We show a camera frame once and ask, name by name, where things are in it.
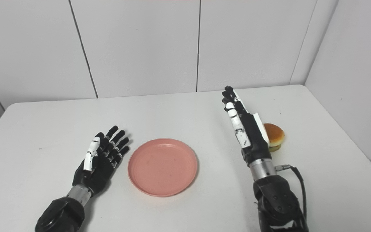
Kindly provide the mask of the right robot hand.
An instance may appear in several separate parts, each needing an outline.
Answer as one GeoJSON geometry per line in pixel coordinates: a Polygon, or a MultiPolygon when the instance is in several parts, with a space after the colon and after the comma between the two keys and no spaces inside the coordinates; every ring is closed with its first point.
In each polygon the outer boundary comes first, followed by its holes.
{"type": "Polygon", "coordinates": [[[251,114],[231,86],[222,91],[224,110],[233,125],[234,134],[247,165],[256,160],[272,159],[269,138],[258,113],[251,114]]]}

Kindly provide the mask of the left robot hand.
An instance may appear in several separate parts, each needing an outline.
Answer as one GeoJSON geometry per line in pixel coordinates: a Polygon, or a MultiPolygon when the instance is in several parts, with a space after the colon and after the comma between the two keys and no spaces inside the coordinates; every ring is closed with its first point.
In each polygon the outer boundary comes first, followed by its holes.
{"type": "Polygon", "coordinates": [[[112,126],[106,134],[99,132],[75,171],[72,186],[84,186],[92,196],[102,192],[130,150],[129,142],[126,132],[119,130],[117,125],[112,126]]]}

